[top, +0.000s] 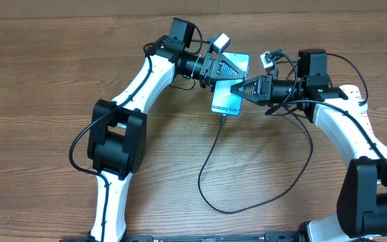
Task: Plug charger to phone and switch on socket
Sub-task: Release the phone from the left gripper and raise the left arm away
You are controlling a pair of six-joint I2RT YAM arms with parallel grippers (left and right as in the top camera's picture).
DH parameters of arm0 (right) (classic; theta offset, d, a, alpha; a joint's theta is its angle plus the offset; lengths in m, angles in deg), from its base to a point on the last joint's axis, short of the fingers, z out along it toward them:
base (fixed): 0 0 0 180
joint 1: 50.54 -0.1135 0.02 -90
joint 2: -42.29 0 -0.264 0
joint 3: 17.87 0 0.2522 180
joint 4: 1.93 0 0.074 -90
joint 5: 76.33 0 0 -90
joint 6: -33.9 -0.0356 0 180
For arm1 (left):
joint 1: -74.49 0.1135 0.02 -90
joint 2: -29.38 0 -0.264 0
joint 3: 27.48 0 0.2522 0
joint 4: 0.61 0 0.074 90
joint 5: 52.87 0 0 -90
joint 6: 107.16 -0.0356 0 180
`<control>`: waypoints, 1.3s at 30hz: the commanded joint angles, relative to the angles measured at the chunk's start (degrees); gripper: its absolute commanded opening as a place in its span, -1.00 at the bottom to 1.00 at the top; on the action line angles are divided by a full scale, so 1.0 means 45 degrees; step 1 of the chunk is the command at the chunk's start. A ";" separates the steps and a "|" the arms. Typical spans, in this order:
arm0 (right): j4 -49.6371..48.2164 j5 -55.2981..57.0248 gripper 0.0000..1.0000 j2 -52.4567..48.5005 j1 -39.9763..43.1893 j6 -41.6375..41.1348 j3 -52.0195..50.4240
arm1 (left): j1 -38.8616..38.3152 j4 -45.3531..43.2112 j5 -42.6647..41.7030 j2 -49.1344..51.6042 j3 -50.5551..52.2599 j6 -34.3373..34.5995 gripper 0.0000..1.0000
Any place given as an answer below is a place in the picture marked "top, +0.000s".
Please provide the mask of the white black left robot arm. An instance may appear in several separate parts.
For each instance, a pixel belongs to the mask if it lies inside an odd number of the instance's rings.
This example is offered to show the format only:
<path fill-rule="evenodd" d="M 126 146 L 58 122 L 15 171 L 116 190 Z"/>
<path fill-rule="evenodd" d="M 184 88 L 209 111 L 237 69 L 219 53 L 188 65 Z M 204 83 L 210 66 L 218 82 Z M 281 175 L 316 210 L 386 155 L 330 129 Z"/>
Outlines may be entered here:
<path fill-rule="evenodd" d="M 226 34 L 211 37 L 205 56 L 187 51 L 198 30 L 195 24 L 174 18 L 167 35 L 144 45 L 144 64 L 129 86 L 113 100 L 95 104 L 87 156 L 93 163 L 98 193 L 87 241 L 124 240 L 128 187 L 146 153 L 147 114 L 177 75 L 212 88 L 213 112 L 240 114 L 241 98 L 230 88 L 247 78 L 250 56 L 227 52 L 230 38 Z"/>

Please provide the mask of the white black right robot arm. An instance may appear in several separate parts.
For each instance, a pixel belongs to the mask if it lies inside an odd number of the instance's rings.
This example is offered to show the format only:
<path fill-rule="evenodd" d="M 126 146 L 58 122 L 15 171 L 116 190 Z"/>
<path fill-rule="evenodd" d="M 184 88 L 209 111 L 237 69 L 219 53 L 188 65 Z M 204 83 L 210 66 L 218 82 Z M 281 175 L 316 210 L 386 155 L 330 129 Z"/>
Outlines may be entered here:
<path fill-rule="evenodd" d="M 322 130 L 347 168 L 336 211 L 302 223 L 295 232 L 268 232 L 266 241 L 373 241 L 387 236 L 387 146 L 374 135 L 368 96 L 354 85 L 335 87 L 327 72 L 329 54 L 323 49 L 298 53 L 295 79 L 277 75 L 283 52 L 262 56 L 266 75 L 233 85 L 231 92 L 267 113 L 295 106 Z"/>

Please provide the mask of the blue Galaxy S24 smartphone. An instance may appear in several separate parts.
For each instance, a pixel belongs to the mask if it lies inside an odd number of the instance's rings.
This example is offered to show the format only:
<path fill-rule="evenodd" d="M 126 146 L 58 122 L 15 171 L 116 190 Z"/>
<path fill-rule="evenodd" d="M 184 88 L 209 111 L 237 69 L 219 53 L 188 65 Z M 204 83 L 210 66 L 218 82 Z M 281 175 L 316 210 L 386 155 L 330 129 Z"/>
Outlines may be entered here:
<path fill-rule="evenodd" d="M 217 81 L 211 103 L 211 111 L 219 114 L 238 116 L 241 113 L 242 97 L 230 92 L 233 85 L 243 82 L 249 71 L 250 55 L 237 52 L 223 52 L 223 55 L 240 70 L 246 72 L 241 79 Z"/>

